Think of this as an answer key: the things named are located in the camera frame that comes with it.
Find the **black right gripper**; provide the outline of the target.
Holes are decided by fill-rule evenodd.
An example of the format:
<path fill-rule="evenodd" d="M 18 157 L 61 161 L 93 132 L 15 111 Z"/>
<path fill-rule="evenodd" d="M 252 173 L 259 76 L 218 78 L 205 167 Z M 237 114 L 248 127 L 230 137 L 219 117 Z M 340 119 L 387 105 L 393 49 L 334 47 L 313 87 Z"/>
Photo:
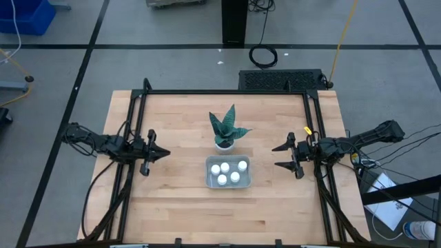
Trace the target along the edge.
<path fill-rule="evenodd" d="M 287 135 L 287 140 L 282 145 L 275 147 L 272 151 L 286 151 L 291 148 L 295 148 L 295 134 L 289 132 Z M 295 158 L 298 162 L 305 161 L 322 161 L 323 160 L 323 143 L 317 141 L 315 143 L 309 144 L 307 141 L 298 142 L 295 148 Z M 288 169 L 289 171 L 295 173 L 296 179 L 301 179 L 304 176 L 303 168 L 296 162 L 276 162 L 276 166 Z"/>

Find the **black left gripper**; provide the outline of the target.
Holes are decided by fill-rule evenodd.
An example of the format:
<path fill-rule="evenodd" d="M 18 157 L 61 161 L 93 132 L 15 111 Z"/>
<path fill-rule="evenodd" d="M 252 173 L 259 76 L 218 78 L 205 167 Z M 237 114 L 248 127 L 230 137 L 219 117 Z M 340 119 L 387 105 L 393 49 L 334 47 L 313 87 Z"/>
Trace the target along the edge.
<path fill-rule="evenodd" d="M 140 135 L 136 135 L 130 142 L 132 157 L 135 159 L 143 159 L 143 164 L 140 167 L 140 173 L 143 176 L 150 175 L 150 163 L 170 155 L 169 150 L 159 147 L 155 143 L 155 131 L 148 130 L 147 141 Z"/>

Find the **grey plastic basket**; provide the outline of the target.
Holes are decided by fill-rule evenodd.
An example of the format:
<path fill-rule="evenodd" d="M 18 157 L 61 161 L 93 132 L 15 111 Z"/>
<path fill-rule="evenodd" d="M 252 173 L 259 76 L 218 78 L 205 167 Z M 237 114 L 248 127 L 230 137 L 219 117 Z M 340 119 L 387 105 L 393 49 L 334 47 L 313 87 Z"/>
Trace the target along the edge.
<path fill-rule="evenodd" d="M 240 161 L 247 162 L 247 169 L 244 172 L 238 170 L 238 163 Z M 219 185 L 217 178 L 219 175 L 213 175 L 211 173 L 212 165 L 219 165 L 222 163 L 229 164 L 229 171 L 222 173 L 227 177 L 227 183 L 225 185 Z M 209 156 L 205 161 L 205 184 L 211 189 L 241 189 L 247 188 L 251 185 L 252 176 L 250 172 L 250 161 L 245 155 L 222 155 L 222 156 Z M 231 182 L 230 175 L 232 172 L 238 172 L 240 174 L 240 180 L 237 183 Z"/>

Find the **snake plant in white pot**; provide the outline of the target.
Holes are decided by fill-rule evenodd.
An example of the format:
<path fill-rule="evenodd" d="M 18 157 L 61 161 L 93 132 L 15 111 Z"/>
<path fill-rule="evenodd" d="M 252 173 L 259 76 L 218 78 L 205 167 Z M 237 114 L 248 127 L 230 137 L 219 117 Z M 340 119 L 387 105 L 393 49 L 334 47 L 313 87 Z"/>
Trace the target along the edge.
<path fill-rule="evenodd" d="M 236 109 L 233 104 L 220 121 L 215 114 L 209 113 L 209 120 L 214 131 L 214 144 L 216 152 L 220 155 L 231 154 L 235 140 L 244 137 L 250 129 L 235 127 Z"/>

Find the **black perforated computer case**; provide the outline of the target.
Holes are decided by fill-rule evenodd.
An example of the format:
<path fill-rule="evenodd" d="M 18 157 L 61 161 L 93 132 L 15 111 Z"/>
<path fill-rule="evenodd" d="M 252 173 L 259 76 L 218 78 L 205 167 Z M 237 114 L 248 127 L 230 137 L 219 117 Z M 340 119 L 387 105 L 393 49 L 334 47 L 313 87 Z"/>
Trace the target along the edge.
<path fill-rule="evenodd" d="M 325 75 L 310 70 L 241 70 L 240 90 L 326 90 Z"/>

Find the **white paper sheet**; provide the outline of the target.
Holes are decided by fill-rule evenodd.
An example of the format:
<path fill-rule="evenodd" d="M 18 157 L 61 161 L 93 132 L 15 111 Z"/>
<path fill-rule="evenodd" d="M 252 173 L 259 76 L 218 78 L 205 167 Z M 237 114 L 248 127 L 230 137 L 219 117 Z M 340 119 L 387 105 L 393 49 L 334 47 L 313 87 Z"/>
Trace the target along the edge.
<path fill-rule="evenodd" d="M 373 185 L 367 190 L 367 192 L 371 193 L 377 191 L 378 188 L 385 189 L 394 186 L 396 186 L 396 184 L 388 177 L 388 175 L 381 173 L 374 180 Z M 365 208 L 367 208 L 372 214 L 375 214 L 376 218 L 392 231 L 396 230 L 398 224 L 408 210 L 407 207 L 396 201 L 365 205 Z"/>

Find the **black beam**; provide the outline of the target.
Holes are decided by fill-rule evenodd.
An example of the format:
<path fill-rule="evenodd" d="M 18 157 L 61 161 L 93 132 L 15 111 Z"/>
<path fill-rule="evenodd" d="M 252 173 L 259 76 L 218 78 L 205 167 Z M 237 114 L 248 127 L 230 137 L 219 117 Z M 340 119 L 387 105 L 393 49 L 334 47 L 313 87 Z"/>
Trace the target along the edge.
<path fill-rule="evenodd" d="M 414 196 L 434 194 L 441 190 L 441 174 L 393 187 L 378 189 L 361 195 L 362 203 L 370 205 Z"/>

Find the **black pillar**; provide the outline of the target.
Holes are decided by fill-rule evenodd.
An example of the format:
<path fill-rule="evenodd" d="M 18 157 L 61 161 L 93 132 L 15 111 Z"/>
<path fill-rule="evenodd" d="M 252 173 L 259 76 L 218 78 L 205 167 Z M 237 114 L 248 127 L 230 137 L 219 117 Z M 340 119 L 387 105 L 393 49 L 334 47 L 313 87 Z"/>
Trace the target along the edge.
<path fill-rule="evenodd" d="M 247 13 L 248 0 L 221 0 L 223 44 L 245 44 Z"/>

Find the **clear water bottle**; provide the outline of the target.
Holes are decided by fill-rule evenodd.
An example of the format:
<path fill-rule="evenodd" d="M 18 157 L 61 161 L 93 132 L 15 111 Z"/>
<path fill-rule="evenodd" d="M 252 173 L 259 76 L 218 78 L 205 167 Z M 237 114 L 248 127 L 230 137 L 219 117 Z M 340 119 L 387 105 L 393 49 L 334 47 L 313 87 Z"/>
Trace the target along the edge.
<path fill-rule="evenodd" d="M 434 241 L 436 224 L 431 221 L 406 222 L 402 226 L 406 237 L 413 240 Z"/>

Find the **grey device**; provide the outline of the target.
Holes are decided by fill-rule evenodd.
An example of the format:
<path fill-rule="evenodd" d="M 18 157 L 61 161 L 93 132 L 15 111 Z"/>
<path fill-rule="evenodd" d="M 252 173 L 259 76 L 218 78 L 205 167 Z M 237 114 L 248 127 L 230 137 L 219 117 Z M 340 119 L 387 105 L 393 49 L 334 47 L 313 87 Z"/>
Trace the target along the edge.
<path fill-rule="evenodd" d="M 145 0 L 145 2 L 148 7 L 159 9 L 175 5 L 204 5 L 207 3 L 207 0 Z"/>

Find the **black object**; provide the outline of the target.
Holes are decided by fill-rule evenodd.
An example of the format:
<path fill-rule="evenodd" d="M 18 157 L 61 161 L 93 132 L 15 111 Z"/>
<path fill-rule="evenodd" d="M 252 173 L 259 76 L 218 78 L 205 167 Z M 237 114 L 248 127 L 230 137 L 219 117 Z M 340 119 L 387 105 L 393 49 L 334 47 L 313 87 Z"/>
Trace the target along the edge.
<path fill-rule="evenodd" d="M 5 107 L 0 107 L 0 126 L 8 125 L 13 122 L 13 118 L 10 115 L 10 110 Z"/>

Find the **grey metal foot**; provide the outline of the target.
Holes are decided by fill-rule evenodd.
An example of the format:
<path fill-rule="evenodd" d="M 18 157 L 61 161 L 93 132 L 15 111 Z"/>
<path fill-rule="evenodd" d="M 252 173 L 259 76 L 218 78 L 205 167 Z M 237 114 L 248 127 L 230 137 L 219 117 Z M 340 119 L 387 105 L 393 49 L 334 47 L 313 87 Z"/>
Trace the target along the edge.
<path fill-rule="evenodd" d="M 19 90 L 27 92 L 29 89 L 27 82 L 0 81 L 0 90 Z"/>

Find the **blue plastic bin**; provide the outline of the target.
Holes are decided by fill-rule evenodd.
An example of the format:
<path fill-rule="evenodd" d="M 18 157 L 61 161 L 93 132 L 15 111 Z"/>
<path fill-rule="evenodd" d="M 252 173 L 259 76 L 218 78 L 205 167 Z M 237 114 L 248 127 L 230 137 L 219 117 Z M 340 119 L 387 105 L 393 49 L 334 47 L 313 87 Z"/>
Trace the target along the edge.
<path fill-rule="evenodd" d="M 13 14 L 20 34 L 41 36 L 56 10 L 48 0 L 0 0 L 0 32 L 16 32 Z"/>

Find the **black aluminium table frame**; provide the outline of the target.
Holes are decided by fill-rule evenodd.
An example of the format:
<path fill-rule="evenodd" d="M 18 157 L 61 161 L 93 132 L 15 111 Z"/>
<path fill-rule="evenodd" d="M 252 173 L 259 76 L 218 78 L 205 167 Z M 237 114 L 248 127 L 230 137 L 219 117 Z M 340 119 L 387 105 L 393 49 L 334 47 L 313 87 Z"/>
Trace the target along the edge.
<path fill-rule="evenodd" d="M 236 108 L 236 123 L 249 129 L 235 154 L 251 162 L 252 182 L 245 189 L 210 189 L 205 184 L 206 158 L 214 154 L 208 115 L 223 117 Z M 157 142 L 171 154 L 153 163 L 150 175 L 133 166 L 130 197 L 115 213 L 104 238 L 161 244 L 180 238 L 184 244 L 321 245 L 350 240 L 330 206 L 318 193 L 314 164 L 305 163 L 301 179 L 277 162 L 276 152 L 305 126 L 326 136 L 344 136 L 334 91 L 313 94 L 238 90 L 152 90 L 146 98 L 142 134 L 154 129 Z"/>

